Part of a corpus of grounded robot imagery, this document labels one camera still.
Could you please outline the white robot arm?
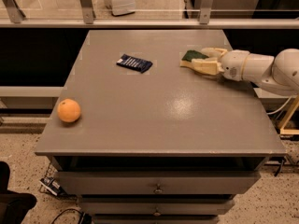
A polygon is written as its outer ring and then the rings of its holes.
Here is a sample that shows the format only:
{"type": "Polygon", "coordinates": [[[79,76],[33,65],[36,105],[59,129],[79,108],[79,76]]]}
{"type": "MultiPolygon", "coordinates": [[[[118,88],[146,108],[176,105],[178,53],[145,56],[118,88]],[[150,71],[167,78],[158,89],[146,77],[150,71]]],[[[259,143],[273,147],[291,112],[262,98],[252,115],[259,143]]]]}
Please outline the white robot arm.
{"type": "Polygon", "coordinates": [[[284,49],[276,57],[240,49],[204,48],[201,53],[206,55],[204,59],[192,59],[192,68],[199,73],[248,81],[282,96],[299,93],[298,49],[284,49]]]}

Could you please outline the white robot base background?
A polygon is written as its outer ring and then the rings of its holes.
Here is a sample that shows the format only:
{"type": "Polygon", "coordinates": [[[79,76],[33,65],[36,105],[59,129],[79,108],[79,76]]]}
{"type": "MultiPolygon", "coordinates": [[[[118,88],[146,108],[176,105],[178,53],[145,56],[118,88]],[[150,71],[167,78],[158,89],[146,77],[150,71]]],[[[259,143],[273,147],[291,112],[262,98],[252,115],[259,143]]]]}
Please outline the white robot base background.
{"type": "Polygon", "coordinates": [[[135,0],[104,0],[104,2],[113,16],[122,16],[135,12],[135,0]]]}

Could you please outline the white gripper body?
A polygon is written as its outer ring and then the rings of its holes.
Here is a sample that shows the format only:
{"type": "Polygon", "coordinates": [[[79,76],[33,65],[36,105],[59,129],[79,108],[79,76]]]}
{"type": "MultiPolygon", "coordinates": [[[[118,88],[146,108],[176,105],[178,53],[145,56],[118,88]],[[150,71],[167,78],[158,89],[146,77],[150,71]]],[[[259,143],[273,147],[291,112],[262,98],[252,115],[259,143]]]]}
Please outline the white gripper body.
{"type": "Polygon", "coordinates": [[[241,81],[242,67],[248,56],[248,51],[239,49],[226,52],[221,57],[221,67],[223,69],[223,76],[227,79],[231,79],[234,81],[241,81]]]}

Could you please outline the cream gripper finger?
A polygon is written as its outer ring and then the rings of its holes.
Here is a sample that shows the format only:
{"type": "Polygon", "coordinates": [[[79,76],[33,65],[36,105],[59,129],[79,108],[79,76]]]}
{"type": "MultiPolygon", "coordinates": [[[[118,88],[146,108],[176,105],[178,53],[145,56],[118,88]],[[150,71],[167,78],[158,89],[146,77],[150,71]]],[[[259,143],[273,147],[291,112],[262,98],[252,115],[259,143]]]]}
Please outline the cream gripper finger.
{"type": "Polygon", "coordinates": [[[219,60],[228,52],[228,50],[220,48],[203,48],[201,49],[201,52],[208,58],[216,58],[219,60]]]}
{"type": "Polygon", "coordinates": [[[192,67],[204,75],[216,76],[223,72],[221,63],[216,58],[192,59],[192,67]]]}

